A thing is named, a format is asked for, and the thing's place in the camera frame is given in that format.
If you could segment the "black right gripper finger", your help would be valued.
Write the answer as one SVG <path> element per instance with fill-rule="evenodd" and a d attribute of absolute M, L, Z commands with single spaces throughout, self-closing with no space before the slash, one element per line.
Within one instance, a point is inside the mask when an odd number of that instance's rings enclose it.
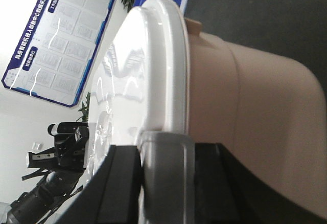
<path fill-rule="evenodd" d="M 326 223 L 251 173 L 220 143 L 195 145 L 195 223 Z"/>

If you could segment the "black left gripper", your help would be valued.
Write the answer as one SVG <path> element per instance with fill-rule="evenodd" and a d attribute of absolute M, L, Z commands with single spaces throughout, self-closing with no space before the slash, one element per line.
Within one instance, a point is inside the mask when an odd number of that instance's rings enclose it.
<path fill-rule="evenodd" d="M 29 152 L 27 167 L 83 173 L 87 122 L 60 122 L 48 126 L 54 146 Z M 136 146 L 112 145 L 90 182 L 57 223 L 138 223 L 138 198 L 143 169 Z"/>

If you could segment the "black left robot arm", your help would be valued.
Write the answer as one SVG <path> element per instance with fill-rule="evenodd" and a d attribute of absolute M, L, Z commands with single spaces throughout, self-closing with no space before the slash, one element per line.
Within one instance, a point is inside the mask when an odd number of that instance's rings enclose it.
<path fill-rule="evenodd" d="M 136 146 L 112 145 L 100 168 L 86 186 L 78 186 L 86 171 L 86 122 L 61 122 L 48 127 L 54 146 L 29 152 L 27 180 L 37 185 L 15 200 L 6 223 L 44 223 L 62 204 L 75 197 L 58 223 L 137 223 L 142 182 L 141 157 Z"/>

